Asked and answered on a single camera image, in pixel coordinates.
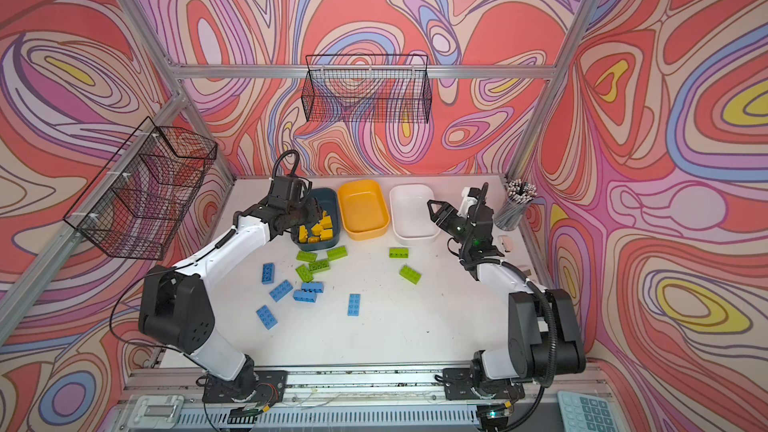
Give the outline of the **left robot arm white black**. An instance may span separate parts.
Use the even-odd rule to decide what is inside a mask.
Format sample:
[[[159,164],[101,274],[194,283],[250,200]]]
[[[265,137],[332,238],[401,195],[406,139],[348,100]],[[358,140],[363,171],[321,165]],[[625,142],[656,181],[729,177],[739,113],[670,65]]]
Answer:
[[[294,174],[273,177],[267,195],[235,213],[226,232],[170,267],[153,268],[144,278],[139,331],[220,380],[245,381],[250,357],[217,329],[209,293],[257,249],[322,218],[311,190],[311,181]]]

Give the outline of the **green lego plate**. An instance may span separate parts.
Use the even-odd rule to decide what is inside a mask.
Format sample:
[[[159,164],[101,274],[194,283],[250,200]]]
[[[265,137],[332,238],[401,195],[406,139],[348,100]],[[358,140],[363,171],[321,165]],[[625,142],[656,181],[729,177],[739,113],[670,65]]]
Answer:
[[[403,265],[399,275],[413,285],[417,285],[421,280],[422,274],[408,265]]]

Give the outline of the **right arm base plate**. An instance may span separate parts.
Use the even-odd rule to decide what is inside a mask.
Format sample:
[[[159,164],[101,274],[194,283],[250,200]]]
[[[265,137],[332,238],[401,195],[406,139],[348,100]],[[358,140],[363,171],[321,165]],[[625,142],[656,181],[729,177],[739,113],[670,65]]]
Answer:
[[[472,367],[444,368],[434,375],[434,380],[443,387],[449,401],[493,401],[517,402],[525,397],[521,384],[510,379],[489,379],[480,369]]]

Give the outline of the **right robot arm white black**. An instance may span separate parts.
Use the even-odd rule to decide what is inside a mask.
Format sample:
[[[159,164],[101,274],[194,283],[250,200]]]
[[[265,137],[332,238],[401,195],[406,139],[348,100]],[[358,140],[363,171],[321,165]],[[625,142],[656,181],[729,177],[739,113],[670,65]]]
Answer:
[[[486,380],[535,381],[544,387],[558,375],[584,372],[587,358],[572,299],[504,259],[493,243],[494,211],[486,203],[487,190],[487,184],[465,189],[458,208],[427,201],[431,222],[458,245],[453,255],[462,268],[507,305],[505,345],[478,351],[473,364]]]

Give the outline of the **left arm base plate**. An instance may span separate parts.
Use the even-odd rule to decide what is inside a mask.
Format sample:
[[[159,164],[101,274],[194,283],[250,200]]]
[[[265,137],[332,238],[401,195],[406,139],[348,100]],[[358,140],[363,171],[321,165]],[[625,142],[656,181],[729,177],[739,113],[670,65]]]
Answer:
[[[251,378],[224,381],[206,374],[196,380],[206,404],[262,404],[283,400],[288,373],[285,370],[255,370]]]

